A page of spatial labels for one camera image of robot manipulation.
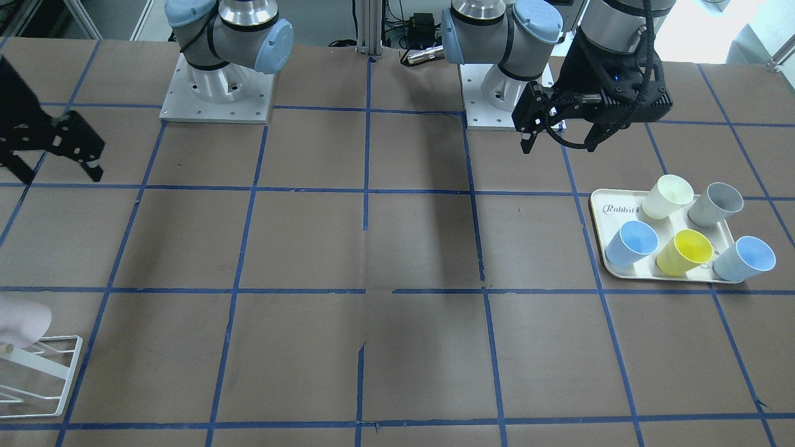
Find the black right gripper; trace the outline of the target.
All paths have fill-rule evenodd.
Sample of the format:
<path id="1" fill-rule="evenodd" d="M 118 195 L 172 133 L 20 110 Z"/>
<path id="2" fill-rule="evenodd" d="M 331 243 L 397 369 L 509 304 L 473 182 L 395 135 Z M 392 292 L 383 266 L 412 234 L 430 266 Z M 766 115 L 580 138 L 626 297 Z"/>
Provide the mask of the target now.
<path id="1" fill-rule="evenodd" d="M 1 61 L 1 164 L 29 186 L 34 170 L 17 151 L 45 150 L 77 162 L 91 181 L 100 182 L 99 165 L 105 141 L 78 111 L 53 116 L 42 109 L 40 101 L 9 60 Z"/>

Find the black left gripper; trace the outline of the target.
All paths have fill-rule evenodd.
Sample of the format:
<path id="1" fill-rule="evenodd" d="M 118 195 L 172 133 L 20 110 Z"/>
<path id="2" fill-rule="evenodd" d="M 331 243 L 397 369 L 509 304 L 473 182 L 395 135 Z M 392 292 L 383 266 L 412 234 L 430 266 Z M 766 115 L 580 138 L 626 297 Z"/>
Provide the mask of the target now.
<path id="1" fill-rule="evenodd" d="M 553 87 L 545 87 L 537 80 L 526 84 L 512 112 L 515 130 L 522 134 L 520 149 L 525 155 L 533 149 L 537 136 L 547 131 L 547 119 L 558 124 L 558 113 L 564 119 L 584 119 L 593 124 L 585 147 L 588 153 L 594 152 L 612 136 L 612 124 L 618 124 L 629 113 L 642 90 L 642 68 L 647 65 L 652 76 L 644 100 L 628 122 L 656 122 L 670 112 L 673 100 L 665 85 L 662 62 L 656 53 L 648 56 L 643 33 L 634 36 L 638 40 L 634 51 L 616 53 L 597 45 L 578 29 Z M 558 104 L 552 112 L 554 99 Z"/>

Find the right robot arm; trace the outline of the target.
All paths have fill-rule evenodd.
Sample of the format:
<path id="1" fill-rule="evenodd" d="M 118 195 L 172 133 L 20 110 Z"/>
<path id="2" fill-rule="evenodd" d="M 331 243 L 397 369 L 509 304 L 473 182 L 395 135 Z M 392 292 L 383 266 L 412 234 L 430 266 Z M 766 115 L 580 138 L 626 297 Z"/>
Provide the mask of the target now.
<path id="1" fill-rule="evenodd" d="M 264 120 L 273 77 L 286 65 L 294 45 L 292 23 L 275 1 L 168 1 L 165 16 L 179 43 L 179 63 L 165 96 L 161 118 L 178 121 L 177 107 L 196 102 L 195 119 L 243 122 L 249 107 Z M 43 151 L 77 163 L 100 182 L 105 141 L 74 110 L 45 112 L 34 91 L 2 58 L 2 167 L 28 186 L 36 170 L 23 151 Z"/>

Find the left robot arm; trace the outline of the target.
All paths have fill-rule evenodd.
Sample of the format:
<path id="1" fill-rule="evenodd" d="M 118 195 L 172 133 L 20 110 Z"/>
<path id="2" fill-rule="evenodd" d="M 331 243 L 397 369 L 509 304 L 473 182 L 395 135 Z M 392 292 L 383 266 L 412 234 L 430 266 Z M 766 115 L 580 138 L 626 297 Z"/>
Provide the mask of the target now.
<path id="1" fill-rule="evenodd" d="M 564 18 L 545 1 L 452 1 L 441 14 L 450 63 L 486 63 L 489 78 L 519 88 L 494 103 L 511 113 L 520 147 L 531 152 L 545 132 L 557 143 L 593 152 L 632 124 L 663 118 L 673 107 L 656 31 L 673 1 L 590 1 L 550 87 L 540 84 Z"/>

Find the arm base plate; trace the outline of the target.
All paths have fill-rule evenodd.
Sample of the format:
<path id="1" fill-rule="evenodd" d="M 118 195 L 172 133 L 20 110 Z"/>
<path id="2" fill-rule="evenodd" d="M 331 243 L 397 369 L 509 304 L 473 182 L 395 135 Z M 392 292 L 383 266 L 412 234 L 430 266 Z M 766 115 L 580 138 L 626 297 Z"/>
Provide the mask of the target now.
<path id="1" fill-rule="evenodd" d="M 213 71 L 179 56 L 161 107 L 160 119 L 193 124 L 266 125 L 272 110 L 275 75 L 230 63 Z"/>
<path id="2" fill-rule="evenodd" d="M 511 78 L 496 63 L 466 63 L 459 72 L 468 128 L 514 131 L 512 113 L 528 82 Z"/>

